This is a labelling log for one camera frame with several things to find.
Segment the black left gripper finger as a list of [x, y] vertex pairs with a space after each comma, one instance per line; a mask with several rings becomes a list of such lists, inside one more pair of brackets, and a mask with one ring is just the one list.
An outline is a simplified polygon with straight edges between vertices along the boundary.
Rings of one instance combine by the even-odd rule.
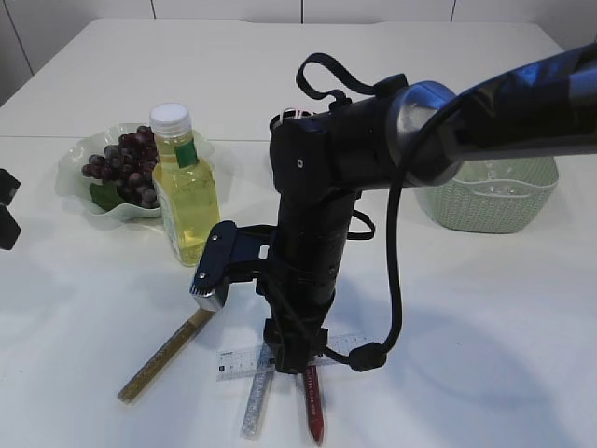
[[10, 205], [21, 182], [4, 168], [0, 169], [0, 204]]
[[4, 205], [0, 206], [0, 248], [11, 250], [21, 234], [21, 228]]

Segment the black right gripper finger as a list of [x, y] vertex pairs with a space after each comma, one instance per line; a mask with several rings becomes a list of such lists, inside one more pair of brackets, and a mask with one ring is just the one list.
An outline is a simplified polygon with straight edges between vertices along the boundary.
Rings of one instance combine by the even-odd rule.
[[302, 374], [309, 367], [309, 357], [288, 357], [284, 354], [277, 354], [275, 357], [275, 370], [285, 374]]

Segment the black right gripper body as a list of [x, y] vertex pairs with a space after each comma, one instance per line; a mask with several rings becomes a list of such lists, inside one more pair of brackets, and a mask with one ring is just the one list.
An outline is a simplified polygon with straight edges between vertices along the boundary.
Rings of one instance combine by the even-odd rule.
[[268, 298], [271, 317], [263, 329], [264, 343], [270, 348], [274, 364], [309, 364], [327, 349], [328, 329], [323, 322], [331, 300], [322, 303], [301, 301], [293, 304]]

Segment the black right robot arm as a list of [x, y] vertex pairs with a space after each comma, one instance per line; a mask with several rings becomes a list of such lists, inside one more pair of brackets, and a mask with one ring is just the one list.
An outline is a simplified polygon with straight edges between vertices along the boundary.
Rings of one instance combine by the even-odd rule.
[[[314, 53], [343, 90], [298, 86], [327, 112], [285, 119], [271, 129], [278, 221], [263, 283], [271, 308], [264, 328], [279, 372], [306, 370], [327, 355], [354, 371], [381, 367], [403, 322], [397, 261], [397, 215], [406, 188], [438, 186], [466, 161], [591, 154], [596, 149], [596, 48], [590, 44], [528, 63], [460, 94], [403, 75], [374, 85], [357, 81], [336, 59]], [[351, 100], [355, 91], [362, 100]], [[323, 322], [354, 205], [362, 192], [388, 189], [385, 241], [391, 324], [381, 343], [347, 355], [331, 351]]]

